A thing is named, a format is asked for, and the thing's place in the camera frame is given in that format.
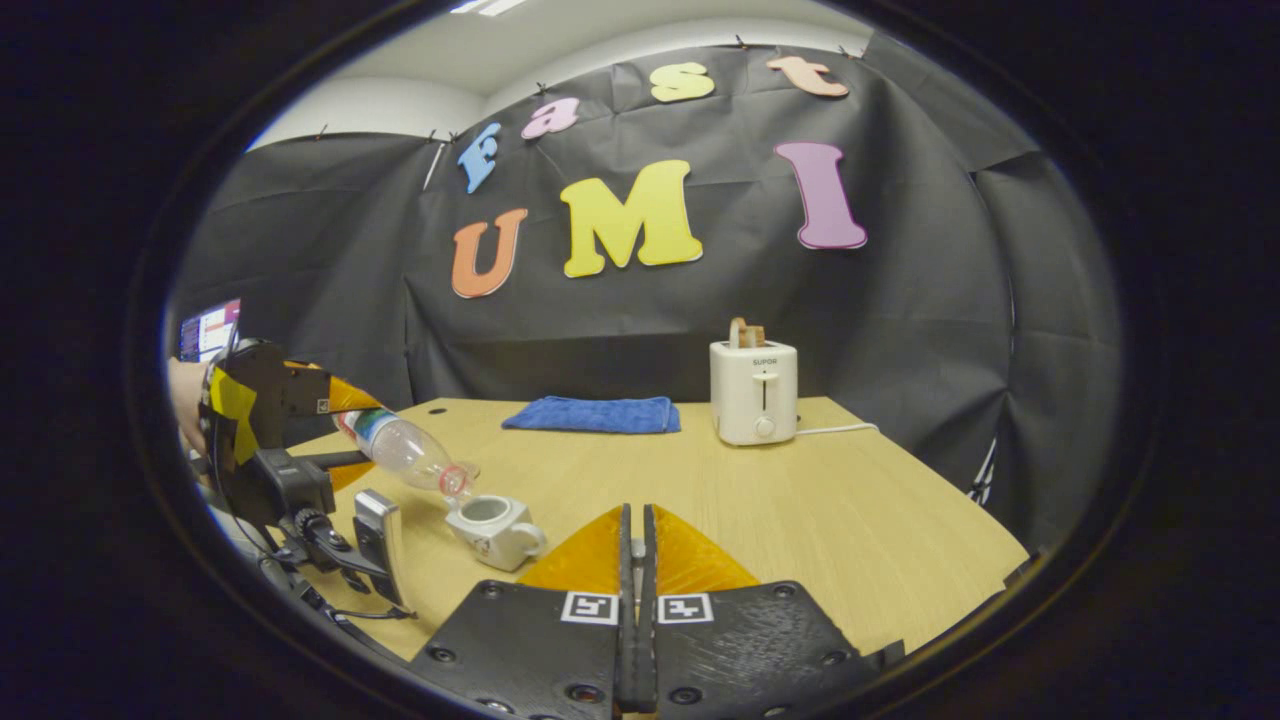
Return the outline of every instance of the screen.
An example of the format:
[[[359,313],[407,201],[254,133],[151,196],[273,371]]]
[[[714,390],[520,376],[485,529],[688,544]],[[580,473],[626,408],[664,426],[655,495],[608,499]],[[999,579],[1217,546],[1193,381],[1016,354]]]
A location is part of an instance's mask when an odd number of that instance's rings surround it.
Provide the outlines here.
[[[239,299],[192,315],[178,327],[178,360],[204,363],[227,346],[239,320]]]

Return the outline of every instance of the blue towel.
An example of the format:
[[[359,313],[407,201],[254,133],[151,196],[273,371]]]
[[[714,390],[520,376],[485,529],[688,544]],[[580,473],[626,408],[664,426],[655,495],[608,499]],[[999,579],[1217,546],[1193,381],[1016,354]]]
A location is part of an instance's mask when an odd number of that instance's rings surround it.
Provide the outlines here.
[[[535,400],[503,428],[530,430],[589,430],[596,433],[678,433],[680,410],[669,397],[649,400],[573,400],[548,396]]]

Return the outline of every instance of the toaster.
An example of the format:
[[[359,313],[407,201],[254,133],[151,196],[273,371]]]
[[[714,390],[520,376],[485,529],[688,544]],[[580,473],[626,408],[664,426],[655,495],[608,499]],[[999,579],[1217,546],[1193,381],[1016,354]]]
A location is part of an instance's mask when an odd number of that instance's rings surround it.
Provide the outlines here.
[[[796,348],[710,346],[712,421],[730,445],[785,442],[796,434]]]

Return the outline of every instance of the clear plastic bottle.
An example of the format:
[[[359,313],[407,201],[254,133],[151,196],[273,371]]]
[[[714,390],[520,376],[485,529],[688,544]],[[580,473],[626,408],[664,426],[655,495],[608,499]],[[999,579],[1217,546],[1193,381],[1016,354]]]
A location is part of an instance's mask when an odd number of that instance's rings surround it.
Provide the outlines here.
[[[454,462],[422,428],[390,410],[352,410],[333,416],[334,425],[379,468],[420,489],[436,491],[466,503],[475,491],[476,468]]]

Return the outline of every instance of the black fabric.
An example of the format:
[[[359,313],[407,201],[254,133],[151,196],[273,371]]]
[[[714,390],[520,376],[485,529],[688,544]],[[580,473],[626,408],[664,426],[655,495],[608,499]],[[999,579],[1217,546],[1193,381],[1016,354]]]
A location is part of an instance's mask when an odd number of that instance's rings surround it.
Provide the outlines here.
[[[765,65],[782,55],[826,64],[850,95],[799,90]],[[705,65],[716,91],[659,102],[649,73],[684,61]],[[577,123],[521,140],[531,113],[559,97],[581,99]],[[458,155],[492,122],[497,168],[467,195]],[[774,154],[794,141],[842,149],[864,247],[797,242],[800,192]],[[667,159],[691,165],[685,200],[703,258],[566,277],[559,192],[595,177],[625,200],[641,168]],[[529,217],[511,277],[460,297],[454,233],[490,223],[484,272],[492,224],[515,208]],[[705,401],[707,346],[744,315],[799,348],[803,396],[877,423],[961,489],[998,436],[989,507],[1039,546],[1087,502],[1111,437],[1121,352],[1111,284],[1087,214],[1033,141],[954,76],[877,40],[865,60],[704,47],[618,63],[453,145],[335,136],[257,149],[212,202],[175,315],[242,297],[246,334],[392,407],[439,396]]]

